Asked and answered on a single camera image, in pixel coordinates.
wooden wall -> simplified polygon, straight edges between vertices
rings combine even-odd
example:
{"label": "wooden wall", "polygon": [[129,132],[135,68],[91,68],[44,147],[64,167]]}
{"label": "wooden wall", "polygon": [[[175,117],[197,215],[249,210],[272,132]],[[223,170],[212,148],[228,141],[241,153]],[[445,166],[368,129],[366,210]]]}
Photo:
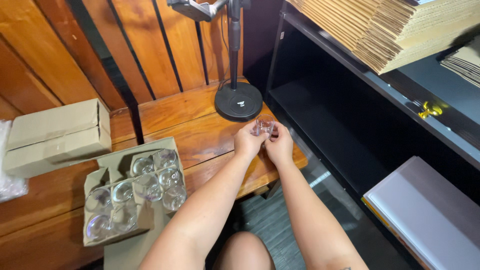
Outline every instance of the wooden wall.
{"label": "wooden wall", "polygon": [[[77,18],[76,5],[70,5],[75,1],[86,8],[134,102],[206,84],[195,22],[173,11],[167,0],[2,0],[0,119],[92,98],[110,110],[131,104],[91,46],[79,22],[85,18]],[[228,67],[224,14],[223,20],[219,14],[200,23],[209,83],[221,80]],[[239,76],[242,69],[243,48]]]}

person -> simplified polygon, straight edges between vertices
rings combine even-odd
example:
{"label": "person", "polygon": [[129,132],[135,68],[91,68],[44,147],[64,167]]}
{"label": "person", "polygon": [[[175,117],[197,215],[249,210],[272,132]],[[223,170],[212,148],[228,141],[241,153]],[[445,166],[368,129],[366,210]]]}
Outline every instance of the person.
{"label": "person", "polygon": [[[295,166],[288,129],[275,123],[268,133],[254,136],[255,122],[235,135],[235,154],[181,206],[144,257],[140,269],[204,269],[252,159],[264,143],[280,175],[295,240],[307,269],[366,270],[362,258],[332,213]],[[249,232],[231,236],[214,264],[222,270],[275,269],[261,239]]]}

black cable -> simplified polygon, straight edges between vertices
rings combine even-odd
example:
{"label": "black cable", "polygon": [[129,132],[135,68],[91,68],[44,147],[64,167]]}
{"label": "black cable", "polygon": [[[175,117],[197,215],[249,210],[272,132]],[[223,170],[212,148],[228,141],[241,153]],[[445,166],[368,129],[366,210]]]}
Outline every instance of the black cable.
{"label": "black cable", "polygon": [[223,74],[222,80],[221,80],[220,83],[218,84],[217,91],[221,90],[221,89],[223,88],[223,85],[224,85],[228,80],[230,80],[230,79],[225,80],[225,77],[227,76],[228,69],[230,68],[230,50],[228,49],[227,43],[225,42],[225,37],[223,36],[223,10],[224,10],[224,9],[222,9],[222,16],[221,16],[221,20],[222,20],[222,23],[221,23],[221,27],[222,27],[222,39],[223,39],[223,44],[225,45],[225,48],[227,48],[227,52],[228,52],[228,67],[227,67],[227,70],[225,70],[225,74]]}

drinking glass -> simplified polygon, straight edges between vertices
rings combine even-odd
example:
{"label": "drinking glass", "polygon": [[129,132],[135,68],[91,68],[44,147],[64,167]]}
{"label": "drinking glass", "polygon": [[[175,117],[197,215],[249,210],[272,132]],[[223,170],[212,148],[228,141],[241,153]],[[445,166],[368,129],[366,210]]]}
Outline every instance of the drinking glass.
{"label": "drinking glass", "polygon": [[137,225],[137,205],[123,205],[115,208],[111,227],[118,233],[126,233]]}
{"label": "drinking glass", "polygon": [[162,198],[163,188],[155,175],[144,174],[137,177],[133,182],[135,193],[138,196],[152,202]]}
{"label": "drinking glass", "polygon": [[159,172],[158,181],[165,190],[175,185],[183,185],[181,172],[174,168],[168,168]]}
{"label": "drinking glass", "polygon": [[88,220],[86,235],[93,240],[102,240],[110,234],[110,218],[107,215],[92,216]]}
{"label": "drinking glass", "polygon": [[131,182],[122,182],[113,188],[112,199],[114,202],[123,203],[133,197],[133,187]]}
{"label": "drinking glass", "polygon": [[273,126],[275,125],[275,120],[272,116],[268,114],[260,114],[257,117],[257,136],[260,136],[263,133],[268,133],[268,137],[272,136]]}
{"label": "drinking glass", "polygon": [[163,206],[171,211],[177,211],[187,199],[187,191],[183,186],[176,185],[169,188],[163,195]]}
{"label": "drinking glass", "polygon": [[177,160],[177,154],[174,150],[162,149],[152,155],[155,166],[158,169],[166,168],[175,164]]}
{"label": "drinking glass", "polygon": [[138,158],[133,163],[133,175],[140,176],[149,172],[155,171],[153,167],[153,160],[151,158]]}
{"label": "drinking glass", "polygon": [[85,209],[92,213],[110,213],[113,209],[110,189],[100,187],[92,191],[85,199]]}

gold knob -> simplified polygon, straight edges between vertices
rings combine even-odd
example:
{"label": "gold knob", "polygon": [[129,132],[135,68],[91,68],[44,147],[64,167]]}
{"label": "gold knob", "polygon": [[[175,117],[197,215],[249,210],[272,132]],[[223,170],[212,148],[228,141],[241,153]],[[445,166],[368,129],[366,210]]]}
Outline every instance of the gold knob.
{"label": "gold knob", "polygon": [[423,104],[423,109],[425,110],[424,112],[419,112],[419,116],[423,119],[427,118],[429,115],[438,116],[443,112],[442,108],[433,103],[429,103],[428,101]]}

